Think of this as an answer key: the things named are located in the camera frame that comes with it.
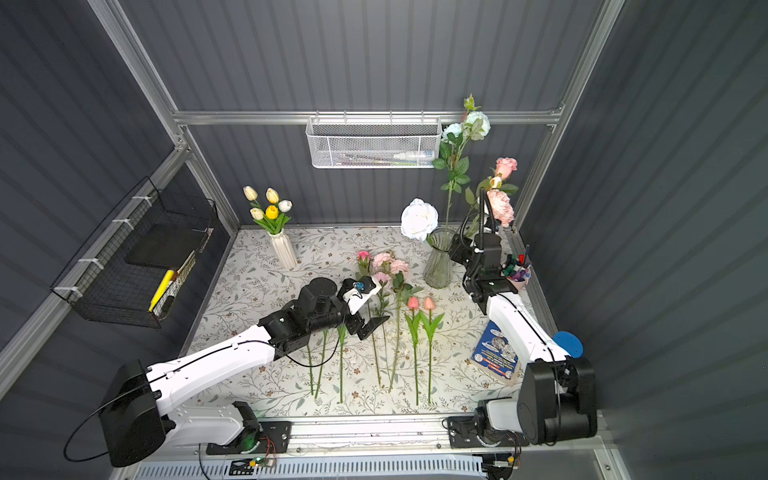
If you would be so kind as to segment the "dark pink tulip stem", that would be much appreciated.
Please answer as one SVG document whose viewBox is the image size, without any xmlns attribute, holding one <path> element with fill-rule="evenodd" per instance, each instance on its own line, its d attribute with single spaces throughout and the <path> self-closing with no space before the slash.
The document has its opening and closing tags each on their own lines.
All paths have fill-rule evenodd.
<svg viewBox="0 0 768 480">
<path fill-rule="evenodd" d="M 406 321 L 412 341 L 412 353 L 413 353 L 413 373 L 414 373 L 414 388 L 415 388 L 415 405 L 419 405 L 419 367 L 418 367 L 418 345 L 419 345 L 419 329 L 421 327 L 423 312 L 420 308 L 420 301 L 416 296 L 411 296 L 407 300 L 407 308 L 409 312 L 406 314 Z"/>
</svg>

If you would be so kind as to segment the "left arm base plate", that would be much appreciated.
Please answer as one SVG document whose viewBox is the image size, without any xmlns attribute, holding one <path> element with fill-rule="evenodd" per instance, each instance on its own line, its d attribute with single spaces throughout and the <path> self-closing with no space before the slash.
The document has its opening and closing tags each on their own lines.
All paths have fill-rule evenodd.
<svg viewBox="0 0 768 480">
<path fill-rule="evenodd" d="M 229 444 L 208 443 L 207 455 L 256 455 L 282 454 L 288 450 L 293 424 L 288 421 L 267 421 L 244 430 Z"/>
</svg>

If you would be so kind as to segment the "light pink tulip stem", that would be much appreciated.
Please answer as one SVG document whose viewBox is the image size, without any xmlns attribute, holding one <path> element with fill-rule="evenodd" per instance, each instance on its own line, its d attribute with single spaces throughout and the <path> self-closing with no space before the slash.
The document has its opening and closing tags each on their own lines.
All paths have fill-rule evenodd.
<svg viewBox="0 0 768 480">
<path fill-rule="evenodd" d="M 322 381 L 322 376 L 323 376 L 323 365 L 326 362 L 327 343 L 328 343 L 328 331 L 325 331 L 325 332 L 323 332 L 323 341 L 322 341 L 322 348 L 321 348 L 321 359 L 320 359 L 319 370 L 318 370 L 318 375 L 317 375 L 317 384 L 315 386 L 315 393 L 314 393 L 315 400 L 318 400 L 318 398 L 319 398 L 319 392 L 320 392 L 321 381 Z"/>
</svg>

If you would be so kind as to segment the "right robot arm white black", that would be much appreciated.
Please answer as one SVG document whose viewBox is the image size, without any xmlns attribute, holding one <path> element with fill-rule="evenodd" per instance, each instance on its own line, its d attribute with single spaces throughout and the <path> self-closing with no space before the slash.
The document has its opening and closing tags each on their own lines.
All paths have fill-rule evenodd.
<svg viewBox="0 0 768 480">
<path fill-rule="evenodd" d="M 485 400 L 474 413 L 474 431 L 485 442 L 501 433 L 522 433 L 534 445 L 590 438 L 598 430 L 595 371 L 575 358 L 532 319 L 519 289 L 504 273 L 501 239 L 479 233 L 473 241 L 453 236 L 451 260 L 466 268 L 464 290 L 525 368 L 518 397 Z"/>
</svg>

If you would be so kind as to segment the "peach pink tulip stem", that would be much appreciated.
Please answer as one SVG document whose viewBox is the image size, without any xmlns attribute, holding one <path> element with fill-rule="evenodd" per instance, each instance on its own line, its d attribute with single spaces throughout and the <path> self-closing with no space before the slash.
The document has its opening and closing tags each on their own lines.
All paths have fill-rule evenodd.
<svg viewBox="0 0 768 480">
<path fill-rule="evenodd" d="M 344 388 L 343 388 L 343 382 L 344 382 L 344 350 L 345 350 L 345 341 L 347 338 L 348 330 L 345 325 L 341 325 L 337 328 L 338 333 L 338 354 L 339 354 L 339 380 L 338 380 L 338 393 L 339 393 L 339 402 L 344 402 Z"/>
</svg>

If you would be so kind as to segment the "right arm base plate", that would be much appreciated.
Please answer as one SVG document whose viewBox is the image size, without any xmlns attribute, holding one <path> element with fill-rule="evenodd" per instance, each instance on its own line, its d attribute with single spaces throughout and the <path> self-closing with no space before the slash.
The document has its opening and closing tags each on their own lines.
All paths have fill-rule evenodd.
<svg viewBox="0 0 768 480">
<path fill-rule="evenodd" d="M 452 449 L 527 447 L 530 442 L 521 432 L 480 427 L 472 416 L 449 416 L 441 421 Z"/>
</svg>

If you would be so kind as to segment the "pink carnation branch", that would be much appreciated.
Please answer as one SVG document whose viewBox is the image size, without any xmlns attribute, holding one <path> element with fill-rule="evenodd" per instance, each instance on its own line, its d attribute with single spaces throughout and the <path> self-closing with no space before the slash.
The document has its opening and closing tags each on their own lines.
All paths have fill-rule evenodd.
<svg viewBox="0 0 768 480">
<path fill-rule="evenodd" d="M 379 315 L 393 313 L 395 318 L 394 350 L 388 370 L 389 385 L 387 388 L 388 392 L 391 393 L 394 389 L 400 360 L 403 305 L 414 293 L 419 291 L 419 288 L 406 279 L 410 272 L 410 265 L 406 261 L 398 259 L 393 252 L 385 251 L 376 254 L 371 265 L 373 278 L 382 288 L 379 292 Z"/>
</svg>

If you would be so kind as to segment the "white ribbed ceramic vase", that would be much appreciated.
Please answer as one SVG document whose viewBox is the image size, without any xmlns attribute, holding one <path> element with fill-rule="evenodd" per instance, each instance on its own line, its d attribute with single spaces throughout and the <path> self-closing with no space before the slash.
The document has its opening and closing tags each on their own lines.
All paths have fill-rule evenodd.
<svg viewBox="0 0 768 480">
<path fill-rule="evenodd" d="M 281 231 L 270 234 L 270 241 L 281 266 L 287 270 L 294 269 L 298 265 L 298 260 L 289 236 Z"/>
</svg>

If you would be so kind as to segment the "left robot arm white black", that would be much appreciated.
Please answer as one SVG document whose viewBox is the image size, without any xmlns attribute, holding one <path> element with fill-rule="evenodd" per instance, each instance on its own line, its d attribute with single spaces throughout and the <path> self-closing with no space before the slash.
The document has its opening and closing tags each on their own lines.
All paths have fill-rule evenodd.
<svg viewBox="0 0 768 480">
<path fill-rule="evenodd" d="M 116 468 L 137 464 L 163 447 L 199 445 L 213 454 L 250 454 L 267 436 L 245 401 L 226 407 L 188 407 L 186 401 L 239 373 L 287 358 L 312 334 L 343 327 L 366 339 L 387 321 L 365 320 L 362 307 L 381 291 L 370 276 L 341 284 L 311 280 L 296 299 L 234 337 L 175 360 L 123 365 L 94 411 Z"/>
</svg>

